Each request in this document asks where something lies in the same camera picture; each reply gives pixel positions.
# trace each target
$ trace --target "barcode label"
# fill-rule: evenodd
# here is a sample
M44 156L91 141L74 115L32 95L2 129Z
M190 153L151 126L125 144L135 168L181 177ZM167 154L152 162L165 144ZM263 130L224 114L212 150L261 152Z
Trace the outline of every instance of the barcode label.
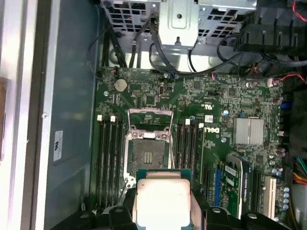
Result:
M230 173L233 176L236 176L236 171L230 167L228 167L227 165L225 166L225 171Z
M205 115L205 123L213 123L213 115Z
M235 186L235 182L233 182L232 180L230 180L229 178L226 178L227 183L229 183L231 186Z

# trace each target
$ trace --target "chipset heatsink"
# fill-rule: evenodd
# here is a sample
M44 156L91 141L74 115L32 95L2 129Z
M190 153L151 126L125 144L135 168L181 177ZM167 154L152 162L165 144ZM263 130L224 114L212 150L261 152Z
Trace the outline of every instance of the chipset heatsink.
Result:
M263 119L235 118L233 144L263 145L263 125Z

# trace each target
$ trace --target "red cable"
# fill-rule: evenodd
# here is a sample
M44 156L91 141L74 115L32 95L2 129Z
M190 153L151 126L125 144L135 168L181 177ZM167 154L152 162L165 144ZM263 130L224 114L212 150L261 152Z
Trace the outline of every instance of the red cable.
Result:
M304 22L307 22L307 19L306 19L306 18L304 18L299 12L296 12L295 7L296 7L296 0L293 0L293 4L292 4L292 11L293 11L293 13L294 13L297 17L299 17L301 20L303 20Z

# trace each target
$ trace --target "perforated metal grille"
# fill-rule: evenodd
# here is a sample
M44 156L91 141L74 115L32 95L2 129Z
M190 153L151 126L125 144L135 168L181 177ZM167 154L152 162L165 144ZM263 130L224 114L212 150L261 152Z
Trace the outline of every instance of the perforated metal grille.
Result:
M150 1L125 1L123 4L102 1L101 6L105 8L113 27L123 33L138 32L150 13L159 10L159 3ZM206 6L206 8L200 6L198 35L200 37L224 38L233 30L238 30L241 27L245 12L243 9L223 8L223 11L220 11L211 6Z

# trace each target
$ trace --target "integrated circuit chip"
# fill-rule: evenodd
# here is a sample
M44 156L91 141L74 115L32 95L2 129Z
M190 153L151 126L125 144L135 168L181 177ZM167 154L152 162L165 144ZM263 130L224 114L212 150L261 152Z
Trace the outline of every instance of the integrated circuit chip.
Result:
M236 89L230 88L228 91L228 95L234 97L236 95Z
M193 83L193 89L200 90L201 89L201 83L199 81L195 81Z

